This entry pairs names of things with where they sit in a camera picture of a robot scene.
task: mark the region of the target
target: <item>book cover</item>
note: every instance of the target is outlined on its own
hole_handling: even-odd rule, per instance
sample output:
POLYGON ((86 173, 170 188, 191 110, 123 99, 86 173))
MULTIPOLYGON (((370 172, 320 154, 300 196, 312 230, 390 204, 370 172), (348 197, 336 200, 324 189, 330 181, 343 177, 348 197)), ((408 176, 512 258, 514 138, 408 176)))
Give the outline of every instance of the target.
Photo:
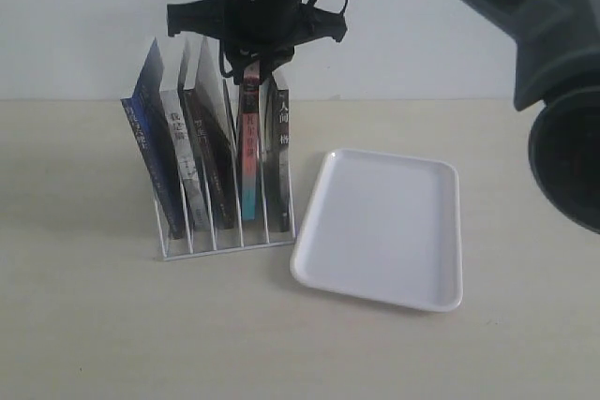
POLYGON ((186 221, 179 189, 173 143, 162 110, 159 86, 164 66, 158 42, 153 41, 137 80, 133 95, 121 103, 150 174, 158 202, 174 239, 185 236, 186 221))
POLYGON ((235 227, 235 190, 231 145, 213 111, 205 102, 206 92, 199 79, 203 76, 197 66, 194 87, 178 89, 189 140, 197 167, 203 165, 209 188, 210 204, 217 226, 235 227))
POLYGON ((267 179, 273 187, 270 195, 272 219, 275 219, 279 231, 289 231, 290 90, 282 75, 277 71, 268 83, 265 128, 268 142, 267 179))
POLYGON ((178 88, 185 83, 188 71, 189 42, 184 37, 176 37, 172 38, 170 44, 170 49, 172 49, 174 55, 169 60, 165 59, 169 62, 169 66, 165 69, 165 76, 160 85, 160 98, 171 132, 193 227, 195 230, 209 230, 208 209, 203 193, 203 178, 196 166, 178 94, 178 88))
POLYGON ((259 63, 248 66, 240 86, 238 107, 238 165, 241 179, 242 220, 256 218, 259 144, 259 63))

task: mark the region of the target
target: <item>book rack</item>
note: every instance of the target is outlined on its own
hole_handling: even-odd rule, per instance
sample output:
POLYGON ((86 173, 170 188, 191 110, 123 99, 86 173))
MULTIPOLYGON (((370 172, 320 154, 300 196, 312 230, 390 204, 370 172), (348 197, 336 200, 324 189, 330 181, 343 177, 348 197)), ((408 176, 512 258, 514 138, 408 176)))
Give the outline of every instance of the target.
MULTIPOLYGON (((189 259, 251 249, 292 245, 295 243, 297 230, 293 211, 293 183, 289 164, 287 167, 290 192, 290 202, 288 208, 288 214, 290 218, 289 230, 283 232, 272 231, 273 227, 270 227, 269 224, 270 208, 272 207, 272 205, 269 204, 269 199, 274 197, 270 195, 270 190, 274 187, 265 182, 265 152, 263 151, 263 132, 265 125, 262 116, 259 120, 259 127, 259 145, 257 149, 259 178, 257 189, 257 210, 259 213, 257 214, 257 218, 251 222, 244 222, 242 220, 239 173, 237 170, 235 170, 233 176, 233 185, 237 194, 235 196, 235 227, 231 230, 220 230, 215 225, 213 218, 213 205, 210 199, 208 183, 206 182, 205 167, 202 165, 203 188, 204 192, 206 193, 205 198, 208 207, 208 230, 193 229, 191 217, 189 217, 188 214, 188 201, 186 199, 184 185, 180 178, 179 188, 183 199, 184 218, 186 220, 186 237, 184 239, 173 239, 169 233, 169 225, 166 217, 160 208, 156 191, 154 192, 154 207, 157 216, 159 250, 162 260, 173 261, 179 259, 189 259)), ((232 139, 232 163, 233 166, 236 167, 236 139, 231 125, 229 126, 229 134, 232 139)))

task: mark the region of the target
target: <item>white wall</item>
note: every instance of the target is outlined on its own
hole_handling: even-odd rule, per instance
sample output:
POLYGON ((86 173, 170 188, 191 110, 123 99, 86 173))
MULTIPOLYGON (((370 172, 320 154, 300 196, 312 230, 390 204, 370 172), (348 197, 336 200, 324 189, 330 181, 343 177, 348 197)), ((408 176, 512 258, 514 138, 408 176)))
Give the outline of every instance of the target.
MULTIPOLYGON (((0 98, 118 98, 166 4, 187 1, 0 0, 0 98)), ((297 49, 294 98, 512 95, 515 44, 458 0, 351 0, 347 19, 341 44, 297 49)))

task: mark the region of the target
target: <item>plastic tray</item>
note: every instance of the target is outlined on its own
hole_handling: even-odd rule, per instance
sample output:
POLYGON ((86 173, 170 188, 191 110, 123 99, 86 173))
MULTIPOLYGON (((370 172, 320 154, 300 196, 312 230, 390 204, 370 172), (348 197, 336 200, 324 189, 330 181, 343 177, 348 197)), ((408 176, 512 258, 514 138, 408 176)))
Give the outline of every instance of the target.
POLYGON ((291 261, 302 284, 410 308, 462 302, 458 174, 450 165, 341 149, 329 154, 291 261))

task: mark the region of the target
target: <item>table surface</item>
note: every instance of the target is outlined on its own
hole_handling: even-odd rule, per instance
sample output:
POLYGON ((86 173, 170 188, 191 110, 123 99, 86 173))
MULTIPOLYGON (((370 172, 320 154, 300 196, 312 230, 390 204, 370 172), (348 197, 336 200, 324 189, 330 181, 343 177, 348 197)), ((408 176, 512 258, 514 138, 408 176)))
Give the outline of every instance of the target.
POLYGON ((0 103, 0 398, 597 398, 600 237, 531 177, 538 111, 292 104, 300 220, 338 147, 457 167, 464 300, 439 315, 301 287, 289 247, 157 261, 120 104, 0 103))

